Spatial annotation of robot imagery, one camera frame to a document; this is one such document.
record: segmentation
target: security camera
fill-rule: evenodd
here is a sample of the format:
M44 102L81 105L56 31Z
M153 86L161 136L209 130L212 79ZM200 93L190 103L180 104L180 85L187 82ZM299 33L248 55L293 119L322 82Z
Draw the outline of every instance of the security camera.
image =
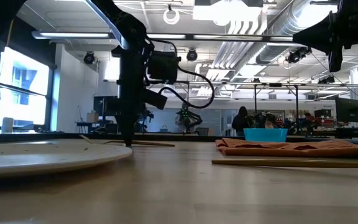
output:
M84 63L87 65L94 64L96 62L96 59L94 57L94 52L87 52L84 57Z
M189 49L189 52L187 53L187 61L189 62L194 62L195 60L197 60L197 52L196 49Z

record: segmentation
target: orange cloth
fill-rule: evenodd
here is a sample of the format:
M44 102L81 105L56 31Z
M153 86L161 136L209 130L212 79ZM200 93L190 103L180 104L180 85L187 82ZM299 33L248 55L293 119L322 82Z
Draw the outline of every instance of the orange cloth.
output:
M357 157L358 145L345 140L320 142L253 142L239 139L216 140L227 156Z

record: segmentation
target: black cable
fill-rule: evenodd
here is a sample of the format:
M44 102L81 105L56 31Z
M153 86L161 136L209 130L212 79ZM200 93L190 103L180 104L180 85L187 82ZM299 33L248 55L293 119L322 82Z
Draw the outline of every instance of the black cable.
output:
M149 40L150 40L150 41L155 41L155 42L160 42L160 43L172 45L172 46L173 46L173 49L174 49L174 51L175 51L175 54L178 55L178 49L177 49L177 47L175 46L175 44L173 44L172 42L169 42L169 41L166 41L166 40L155 40L155 39L149 39ZM178 69L179 69L179 71L181 71L181 72L184 72L184 73L187 73L187 74L190 74L190 75L194 75L194 76L196 76L196 77L200 77L200 78L202 78L203 80L205 80L205 81L209 84L209 86L210 86L211 89L212 89L212 95L211 95L211 98L209 99L209 102L206 103L206 104L203 105L203 106L193 105L193 104L191 104L190 102L186 101L183 97L181 97L181 96L179 95L179 93L177 93L175 90L173 90L173 89L171 89L171 88L169 88L169 87L163 87L163 88L161 88L161 90L160 90L158 93L159 93L159 94L162 94L162 92L163 92L164 90L169 90L169 91L172 92L175 96L177 96L182 102L186 103L189 107L196 108L196 109L204 109L204 108L209 107L209 106L212 104L212 102L214 101L214 98L215 98L215 87L214 87L214 85L211 83L211 81L210 81L209 79L207 79L207 78L206 78L205 76L203 76L203 75L200 75L200 74L195 73L195 72L186 71L186 70L182 69L179 65L178 65Z

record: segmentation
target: person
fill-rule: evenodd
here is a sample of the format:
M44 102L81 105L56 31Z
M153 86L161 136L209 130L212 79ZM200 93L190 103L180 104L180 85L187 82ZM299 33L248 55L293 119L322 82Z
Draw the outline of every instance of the person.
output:
M274 114L266 111L265 112L265 117L266 117L266 121L265 121L265 128L266 129L278 128L277 125L276 125L276 117L274 116Z
M305 118L310 122L316 121L316 118L312 116L309 112L305 113Z
M231 127L236 130L237 136L244 137L244 128L250 128L247 117L247 108L241 106L239 113L234 117L233 122L231 123Z

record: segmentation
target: wooden table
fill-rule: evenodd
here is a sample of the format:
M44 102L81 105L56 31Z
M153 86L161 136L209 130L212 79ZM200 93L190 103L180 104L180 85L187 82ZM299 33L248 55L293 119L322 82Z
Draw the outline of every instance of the wooden table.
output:
M175 144L137 146L100 167L0 180L0 223L358 223L358 169L212 165L221 157L214 143Z

